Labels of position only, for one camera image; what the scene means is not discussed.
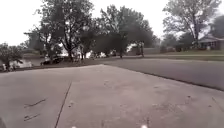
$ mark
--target house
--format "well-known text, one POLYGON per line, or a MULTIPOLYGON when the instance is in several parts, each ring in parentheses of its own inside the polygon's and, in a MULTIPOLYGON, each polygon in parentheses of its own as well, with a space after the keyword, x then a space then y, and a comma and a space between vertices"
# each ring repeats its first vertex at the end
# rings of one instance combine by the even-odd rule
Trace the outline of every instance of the house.
POLYGON ((193 42, 193 45, 199 50, 224 50, 224 39, 208 34, 199 39, 198 44, 193 42))
POLYGON ((41 62, 45 61, 44 56, 38 54, 23 54, 23 58, 21 59, 23 64, 20 65, 21 68, 24 67, 33 67, 33 66, 40 66, 41 62))
POLYGON ((13 68, 13 66, 16 68, 31 68, 32 63, 25 59, 20 59, 19 61, 10 61, 10 67, 13 68))

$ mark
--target sky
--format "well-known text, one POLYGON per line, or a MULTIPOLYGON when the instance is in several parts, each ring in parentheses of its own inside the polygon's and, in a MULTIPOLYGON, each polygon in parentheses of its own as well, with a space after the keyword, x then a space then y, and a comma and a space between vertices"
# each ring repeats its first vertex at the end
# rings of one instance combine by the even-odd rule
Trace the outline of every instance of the sky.
MULTIPOLYGON (((106 9, 114 4, 118 8, 126 6, 144 14, 149 21, 154 34, 163 35, 163 19, 165 14, 162 9, 168 0, 90 0, 94 4, 93 16, 100 16, 100 9, 106 9)), ((220 14, 224 13, 224 0, 219 7, 220 14)), ((0 0, 0 43, 18 45, 27 40, 24 32, 28 32, 34 25, 38 25, 40 16, 35 15, 40 8, 41 0, 0 0)))

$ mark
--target sidewalk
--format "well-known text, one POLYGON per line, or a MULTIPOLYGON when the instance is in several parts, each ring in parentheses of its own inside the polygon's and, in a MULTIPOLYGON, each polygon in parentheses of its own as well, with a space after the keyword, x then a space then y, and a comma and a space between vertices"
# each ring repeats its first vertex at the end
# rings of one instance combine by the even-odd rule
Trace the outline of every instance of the sidewalk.
POLYGON ((224 125, 223 92, 116 67, 24 71, 0 75, 0 81, 7 128, 224 125))

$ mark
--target roof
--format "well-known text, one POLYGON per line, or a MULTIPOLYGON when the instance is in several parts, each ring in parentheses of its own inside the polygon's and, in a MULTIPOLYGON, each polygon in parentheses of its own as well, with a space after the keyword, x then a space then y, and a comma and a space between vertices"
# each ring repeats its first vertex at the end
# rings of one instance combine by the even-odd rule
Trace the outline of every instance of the roof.
POLYGON ((44 58, 44 56, 33 54, 33 53, 26 53, 26 54, 23 54, 23 58, 24 59, 39 59, 39 58, 44 58))
POLYGON ((201 39, 199 39, 198 43, 209 43, 209 42, 216 42, 216 41, 224 41, 224 39, 221 39, 221 38, 217 38, 217 37, 214 37, 210 34, 202 37, 201 39))

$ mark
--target crack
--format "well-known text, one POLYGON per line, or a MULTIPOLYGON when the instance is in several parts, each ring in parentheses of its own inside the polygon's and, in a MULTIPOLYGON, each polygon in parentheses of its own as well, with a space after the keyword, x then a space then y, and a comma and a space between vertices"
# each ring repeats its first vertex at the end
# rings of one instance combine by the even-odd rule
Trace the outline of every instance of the crack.
POLYGON ((38 104, 40 104, 41 102, 44 102, 44 101, 46 101, 47 99, 43 99, 43 100, 40 100, 40 101, 38 101, 38 102, 36 102, 36 103, 34 103, 34 104, 25 104, 26 106, 24 107, 24 108, 28 108, 28 107, 33 107, 33 106, 36 106, 36 105, 38 105, 38 104))
POLYGON ((216 103, 216 105, 219 107, 219 109, 224 112, 224 109, 222 108, 222 106, 220 106, 220 104, 215 100, 215 98, 212 97, 212 100, 216 103))
POLYGON ((35 115, 35 116, 26 116, 25 117, 25 119, 24 119, 24 121, 28 121, 28 120, 31 120, 31 119, 33 119, 33 118, 36 118, 36 117, 38 117, 38 116, 40 116, 40 114, 37 114, 37 115, 35 115))
POLYGON ((68 89, 67 89, 67 91, 65 93, 65 97, 64 97, 64 99, 62 101, 61 109, 59 111, 59 114, 58 114, 58 117, 57 117, 57 121, 56 121, 56 124, 55 124, 54 128, 58 127, 58 123, 59 123, 59 120, 60 120, 60 117, 61 117, 61 113, 62 113, 62 110, 63 110, 63 108, 65 106, 65 101, 66 101, 66 99, 68 97, 68 93, 69 93, 69 90, 70 90, 71 86, 72 86, 72 82, 70 83, 70 85, 69 85, 69 87, 68 87, 68 89))
POLYGON ((0 117, 0 128, 6 128, 6 125, 1 117, 0 117))
POLYGON ((102 120, 102 121, 101 121, 101 128, 104 128, 104 127, 105 127, 105 121, 102 120))
POLYGON ((147 117, 147 119, 146 119, 146 128, 149 128, 150 127, 150 118, 149 117, 147 117))

